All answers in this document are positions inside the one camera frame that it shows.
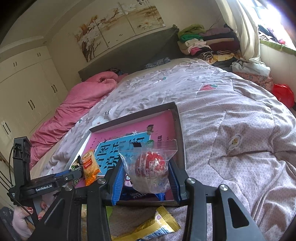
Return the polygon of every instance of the gray headboard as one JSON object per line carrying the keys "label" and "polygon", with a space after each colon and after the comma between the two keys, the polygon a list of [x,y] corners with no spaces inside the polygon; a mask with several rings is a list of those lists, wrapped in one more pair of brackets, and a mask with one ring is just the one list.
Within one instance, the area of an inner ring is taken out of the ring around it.
{"label": "gray headboard", "polygon": [[174,25],[172,28],[130,41],[80,70],[78,72],[80,78],[85,81],[110,68],[118,68],[124,73],[131,74],[144,69],[146,64],[162,58],[182,58],[184,54],[179,50],[177,44],[178,32],[179,29]]}

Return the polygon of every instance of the green cloth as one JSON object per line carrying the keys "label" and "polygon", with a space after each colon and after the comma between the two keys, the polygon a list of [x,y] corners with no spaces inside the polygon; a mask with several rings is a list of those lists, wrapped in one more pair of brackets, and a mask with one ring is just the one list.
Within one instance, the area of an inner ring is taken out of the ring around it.
{"label": "green cloth", "polygon": [[111,214],[113,212],[113,207],[106,206],[106,211],[107,211],[107,218],[109,220],[109,217],[111,216]]}
{"label": "green cloth", "polygon": [[181,36],[185,34],[200,34],[200,33],[205,34],[205,32],[206,32],[205,28],[201,24],[192,24],[191,26],[180,31],[178,33],[178,37],[179,39],[181,39]]}
{"label": "green cloth", "polygon": [[202,37],[198,34],[185,34],[181,36],[180,42],[185,43],[186,41],[191,39],[202,39]]}
{"label": "green cloth", "polygon": [[274,42],[270,42],[270,41],[266,41],[266,40],[260,40],[261,44],[264,44],[270,48],[273,48],[275,50],[278,51],[283,51],[285,53],[291,54],[291,55],[295,55],[296,56],[296,50],[294,49],[290,49],[289,47],[287,47],[286,45],[283,44],[279,44],[279,43],[274,43]]}

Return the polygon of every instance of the round snack package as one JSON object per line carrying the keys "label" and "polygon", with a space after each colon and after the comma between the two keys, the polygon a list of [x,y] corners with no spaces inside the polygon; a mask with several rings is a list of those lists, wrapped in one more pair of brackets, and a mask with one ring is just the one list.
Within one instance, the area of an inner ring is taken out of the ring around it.
{"label": "round snack package", "polygon": [[151,143],[123,143],[118,152],[133,188],[140,193],[164,193],[170,189],[168,161],[177,152],[176,140]]}
{"label": "round snack package", "polygon": [[82,157],[83,171],[86,186],[91,185],[98,173],[101,172],[99,165],[96,162],[93,151],[88,151]]}

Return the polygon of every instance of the wardrobe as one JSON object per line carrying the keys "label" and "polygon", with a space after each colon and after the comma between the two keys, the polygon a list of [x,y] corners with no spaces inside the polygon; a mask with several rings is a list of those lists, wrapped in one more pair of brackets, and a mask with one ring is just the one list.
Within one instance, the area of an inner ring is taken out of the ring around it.
{"label": "wardrobe", "polygon": [[30,138],[66,95],[46,46],[0,63],[0,152],[7,161],[14,138]]}

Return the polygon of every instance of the white curtain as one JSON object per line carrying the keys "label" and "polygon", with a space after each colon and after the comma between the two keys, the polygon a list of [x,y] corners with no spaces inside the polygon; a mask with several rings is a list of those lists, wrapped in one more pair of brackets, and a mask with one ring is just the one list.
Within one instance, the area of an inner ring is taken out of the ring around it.
{"label": "white curtain", "polygon": [[216,0],[224,21],[236,32],[242,57],[248,62],[260,62],[260,40],[257,25],[240,0]]}

